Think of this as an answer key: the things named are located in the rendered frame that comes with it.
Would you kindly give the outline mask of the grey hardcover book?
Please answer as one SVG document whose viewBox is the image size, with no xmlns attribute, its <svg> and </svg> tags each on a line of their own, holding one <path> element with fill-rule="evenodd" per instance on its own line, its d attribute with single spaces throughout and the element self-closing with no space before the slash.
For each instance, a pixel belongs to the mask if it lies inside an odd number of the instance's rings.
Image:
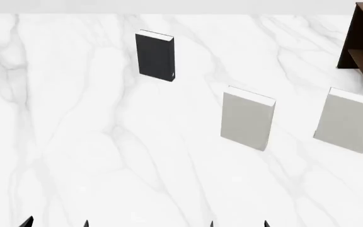
<svg viewBox="0 0 363 227">
<path fill-rule="evenodd" d="M 331 87 L 313 137 L 363 153 L 363 96 Z"/>
<path fill-rule="evenodd" d="M 235 86 L 223 93 L 221 137 L 265 151 L 276 100 Z"/>
</svg>

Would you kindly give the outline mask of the black hardcover book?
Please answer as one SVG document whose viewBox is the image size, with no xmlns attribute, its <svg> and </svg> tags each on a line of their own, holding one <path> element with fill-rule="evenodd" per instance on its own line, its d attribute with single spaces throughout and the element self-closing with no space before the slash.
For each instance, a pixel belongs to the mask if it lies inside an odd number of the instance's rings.
<svg viewBox="0 0 363 227">
<path fill-rule="evenodd" d="M 139 73 L 172 82 L 175 79 L 175 39 L 140 30 L 135 34 Z"/>
</svg>

